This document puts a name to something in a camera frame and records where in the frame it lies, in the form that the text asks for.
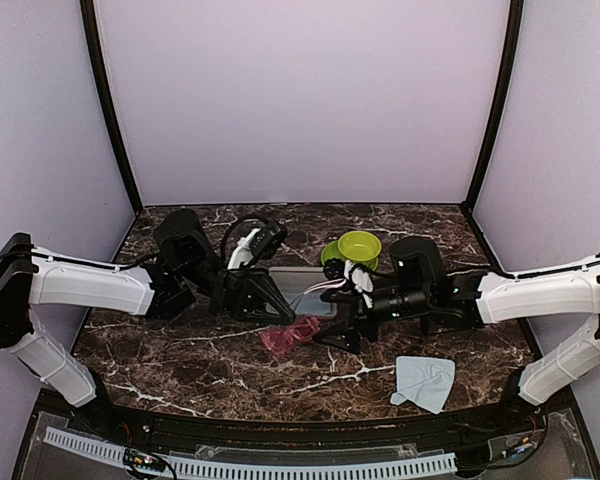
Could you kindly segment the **green plate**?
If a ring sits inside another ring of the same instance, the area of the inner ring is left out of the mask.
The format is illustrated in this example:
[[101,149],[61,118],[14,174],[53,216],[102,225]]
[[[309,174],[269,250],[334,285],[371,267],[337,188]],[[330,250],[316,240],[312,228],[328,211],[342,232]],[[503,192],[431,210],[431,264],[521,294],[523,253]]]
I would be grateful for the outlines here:
[[[338,259],[338,260],[342,260],[342,261],[346,261],[348,260],[348,257],[346,257],[340,250],[338,247],[338,242],[337,241],[332,241],[331,243],[329,243],[328,245],[326,245],[323,250],[321,251],[320,254],[320,262],[322,266],[326,265],[326,262],[328,260],[331,259]],[[376,257],[373,260],[366,262],[365,266],[370,268],[372,271],[376,271],[379,267],[379,258]]]

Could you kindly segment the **pink sunglasses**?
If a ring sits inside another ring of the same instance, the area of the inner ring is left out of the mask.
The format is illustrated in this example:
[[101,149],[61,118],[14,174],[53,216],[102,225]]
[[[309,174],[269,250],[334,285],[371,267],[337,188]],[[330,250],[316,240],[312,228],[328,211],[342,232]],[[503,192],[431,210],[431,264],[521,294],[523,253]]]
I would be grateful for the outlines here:
[[[295,308],[298,301],[305,295],[313,292],[328,290],[329,281],[312,285],[297,295],[291,306]],[[315,316],[300,315],[288,326],[270,326],[261,330],[258,335],[263,346],[274,355],[283,355],[298,344],[305,344],[312,340],[312,336],[320,331],[320,320]]]

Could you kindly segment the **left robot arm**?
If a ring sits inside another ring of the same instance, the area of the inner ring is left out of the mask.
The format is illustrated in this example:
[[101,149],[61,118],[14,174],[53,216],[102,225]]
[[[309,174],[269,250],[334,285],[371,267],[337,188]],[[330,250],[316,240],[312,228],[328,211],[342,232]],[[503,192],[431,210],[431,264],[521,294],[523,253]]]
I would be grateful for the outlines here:
[[296,314],[258,262],[273,257],[286,239],[280,223],[257,216],[260,227],[238,241],[233,253],[212,247],[191,209],[168,215],[154,230],[157,250],[130,264],[68,257],[14,234],[0,251],[0,349],[5,349],[60,393],[100,436],[121,427],[95,373],[75,360],[32,310],[53,304],[114,310],[171,319],[195,301],[240,322],[290,325]]

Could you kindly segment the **black table front rail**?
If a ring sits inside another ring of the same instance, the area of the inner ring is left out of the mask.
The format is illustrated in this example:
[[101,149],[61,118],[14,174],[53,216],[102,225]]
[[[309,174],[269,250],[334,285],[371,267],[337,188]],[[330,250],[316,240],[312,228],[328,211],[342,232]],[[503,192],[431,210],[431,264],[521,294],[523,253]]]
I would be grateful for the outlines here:
[[212,447],[299,451],[413,444],[420,451],[476,450],[499,436],[542,432],[546,407],[488,405],[441,415],[344,422],[256,422],[204,419],[115,407],[115,426],[104,436],[134,446],[192,452]]

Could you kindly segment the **blue cleaning cloth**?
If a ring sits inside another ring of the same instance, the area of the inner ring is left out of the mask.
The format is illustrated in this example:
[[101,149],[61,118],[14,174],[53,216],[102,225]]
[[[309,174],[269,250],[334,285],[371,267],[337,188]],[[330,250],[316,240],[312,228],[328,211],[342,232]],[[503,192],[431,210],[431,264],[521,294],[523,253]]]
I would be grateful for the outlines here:
[[333,306],[320,300],[320,293],[313,292],[303,296],[295,306],[298,315],[330,317],[334,315]]
[[396,391],[390,397],[392,405],[411,402],[432,414],[443,411],[455,380],[454,361],[398,356],[395,367]]

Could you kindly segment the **pink glasses case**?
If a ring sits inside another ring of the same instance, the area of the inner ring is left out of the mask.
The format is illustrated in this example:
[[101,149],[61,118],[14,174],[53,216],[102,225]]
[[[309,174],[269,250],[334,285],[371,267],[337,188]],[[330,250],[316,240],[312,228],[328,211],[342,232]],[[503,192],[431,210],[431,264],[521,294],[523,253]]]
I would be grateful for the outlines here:
[[271,267],[269,274],[284,299],[299,316],[314,316],[320,320],[333,319],[337,306],[320,299],[321,292],[304,291],[327,280],[318,267]]

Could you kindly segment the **green bowl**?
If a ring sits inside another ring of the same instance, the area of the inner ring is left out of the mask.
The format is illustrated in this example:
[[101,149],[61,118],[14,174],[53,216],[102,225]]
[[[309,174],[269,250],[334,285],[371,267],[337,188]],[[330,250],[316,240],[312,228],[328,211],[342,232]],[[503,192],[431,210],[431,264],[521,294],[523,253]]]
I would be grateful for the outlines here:
[[371,264],[382,251],[382,243],[378,237],[360,230],[343,234],[338,239],[337,246],[346,259],[362,264]]

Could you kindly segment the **black frame post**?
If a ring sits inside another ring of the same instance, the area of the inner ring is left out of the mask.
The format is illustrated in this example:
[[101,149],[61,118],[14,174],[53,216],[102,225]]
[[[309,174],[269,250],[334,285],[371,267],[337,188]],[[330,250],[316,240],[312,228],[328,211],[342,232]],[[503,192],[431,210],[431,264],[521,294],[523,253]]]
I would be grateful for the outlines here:
[[467,217],[474,214],[495,149],[514,70],[524,4],[523,0],[509,2],[503,48],[489,115],[467,195],[461,203],[461,209]]
[[133,212],[138,215],[143,211],[144,205],[124,145],[124,139],[119,125],[116,107],[114,105],[114,98],[109,84],[96,15],[96,2],[92,0],[80,0],[79,5],[92,76],[109,142],[127,199]]

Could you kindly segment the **right black frame post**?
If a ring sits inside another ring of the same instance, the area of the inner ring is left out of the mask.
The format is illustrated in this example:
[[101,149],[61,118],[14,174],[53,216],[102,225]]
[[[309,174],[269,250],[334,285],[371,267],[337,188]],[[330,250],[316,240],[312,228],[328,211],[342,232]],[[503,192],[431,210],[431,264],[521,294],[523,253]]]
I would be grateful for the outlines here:
[[495,149],[514,70],[524,4],[523,0],[509,2],[503,48],[489,115],[467,195],[461,203],[461,209],[467,217],[474,214]]

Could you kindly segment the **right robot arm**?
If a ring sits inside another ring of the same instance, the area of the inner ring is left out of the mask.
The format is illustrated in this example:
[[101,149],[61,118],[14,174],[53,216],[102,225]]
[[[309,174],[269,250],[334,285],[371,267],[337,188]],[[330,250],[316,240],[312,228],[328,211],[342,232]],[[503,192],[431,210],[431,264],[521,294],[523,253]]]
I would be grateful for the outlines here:
[[330,260],[324,270],[335,286],[325,302],[349,305],[346,320],[316,333],[314,341],[349,353],[360,352],[362,339],[374,342],[381,323],[417,319],[462,330],[502,321],[569,313],[587,315],[567,340],[539,360],[510,375],[490,413],[501,434],[514,432],[529,409],[600,366],[600,251],[580,261],[536,271],[498,269],[451,274],[434,241],[405,237],[393,242],[389,255],[394,272],[372,280],[359,263]]

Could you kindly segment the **left black frame post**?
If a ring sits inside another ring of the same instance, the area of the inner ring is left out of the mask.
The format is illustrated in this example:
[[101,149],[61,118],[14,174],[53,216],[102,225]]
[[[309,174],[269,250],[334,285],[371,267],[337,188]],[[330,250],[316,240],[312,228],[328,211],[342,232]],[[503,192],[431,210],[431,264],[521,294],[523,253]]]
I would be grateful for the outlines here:
[[92,76],[109,142],[127,199],[133,212],[138,215],[143,211],[144,205],[124,145],[124,139],[119,125],[116,107],[114,105],[114,98],[109,84],[96,15],[96,2],[92,0],[80,0],[79,5]]

